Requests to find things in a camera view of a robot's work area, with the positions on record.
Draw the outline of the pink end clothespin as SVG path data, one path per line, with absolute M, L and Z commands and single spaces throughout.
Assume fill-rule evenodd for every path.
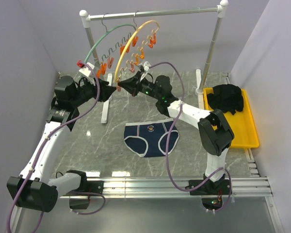
M 117 90 L 118 92 L 121 91 L 121 86 L 119 85 L 119 82 L 116 83 L 116 90 Z

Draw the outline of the yellow clip hanger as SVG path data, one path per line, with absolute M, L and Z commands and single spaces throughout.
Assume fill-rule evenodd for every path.
M 136 13 L 133 16 L 133 22 L 134 22 L 134 25 L 136 25 L 137 29 L 134 31 L 134 33 L 132 34 L 128 42 L 126 42 L 125 45 L 122 45 L 120 48 L 120 57 L 115 69 L 115 73 L 114 73 L 115 84 L 121 81 L 121 77 L 123 73 L 125 73 L 130 68 L 130 63 L 134 63 L 134 67 L 136 67 L 140 64 L 142 60 L 144 60 L 145 58 L 144 48 L 146 46 L 153 48 L 153 46 L 156 44 L 156 34 L 157 34 L 157 31 L 160 29 L 159 22 L 151 19 L 144 22 L 140 26 L 137 26 L 134 19 L 136 16 Z M 141 42 L 141 44 L 137 47 L 137 51 L 131 55 L 131 58 L 125 62 L 126 64 L 125 67 L 121 67 L 123 59 L 125 58 L 126 54 L 130 52 L 130 48 L 136 47 L 136 45 L 138 45 L 138 41 L 139 41 L 138 33 L 142 31 L 143 28 L 149 24 L 155 24 L 156 27 L 151 31 L 151 33 L 147 36 L 147 38 Z

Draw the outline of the navy blue underwear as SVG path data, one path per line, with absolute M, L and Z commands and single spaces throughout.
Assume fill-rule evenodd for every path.
M 124 144 L 134 154 L 142 158 L 164 157 L 168 146 L 168 153 L 172 153 L 179 140 L 176 126 L 172 126 L 171 118 L 126 123 L 124 128 Z

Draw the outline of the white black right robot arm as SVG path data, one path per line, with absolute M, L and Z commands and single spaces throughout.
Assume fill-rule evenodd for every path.
M 156 107 L 161 114 L 173 118 L 174 122 L 182 120 L 198 129 L 202 146 L 207 152 L 207 167 L 204 180 L 191 190 L 202 187 L 210 194 L 220 190 L 225 180 L 226 154 L 235 137 L 223 112 L 219 109 L 200 109 L 179 100 L 172 94 L 170 78 L 164 75 L 151 82 L 137 72 L 118 85 L 134 97 L 143 93 L 156 99 Z

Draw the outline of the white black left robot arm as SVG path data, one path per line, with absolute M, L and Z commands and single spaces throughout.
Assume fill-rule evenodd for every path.
M 59 78 L 36 150 L 19 176 L 10 177 L 7 182 L 8 191 L 17 207 L 48 213 L 59 197 L 70 192 L 77 195 L 87 192 L 85 172 L 69 170 L 63 176 L 51 179 L 51 170 L 67 135 L 82 117 L 78 107 L 90 99 L 105 102 L 115 90 L 116 87 L 103 80 L 90 83 L 86 77 L 79 82 L 70 76 Z

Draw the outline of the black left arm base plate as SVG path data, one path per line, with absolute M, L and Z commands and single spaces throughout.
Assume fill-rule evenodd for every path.
M 102 197 L 103 188 L 104 181 L 89 181 L 84 187 L 68 192 L 65 197 L 69 197 L 69 208 L 73 211 L 87 210 L 97 199 L 102 199 L 103 207 L 106 203 Z

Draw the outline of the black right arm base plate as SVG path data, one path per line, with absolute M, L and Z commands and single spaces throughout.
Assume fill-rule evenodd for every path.
M 228 195 L 232 194 L 232 191 L 230 191 L 230 183 L 229 180 L 222 180 L 222 181 L 216 181 L 212 182 L 211 180 L 208 180 L 205 184 L 203 184 L 200 188 L 195 189 L 193 191 L 190 191 L 191 196 L 217 196 L 219 194 L 221 195 Z

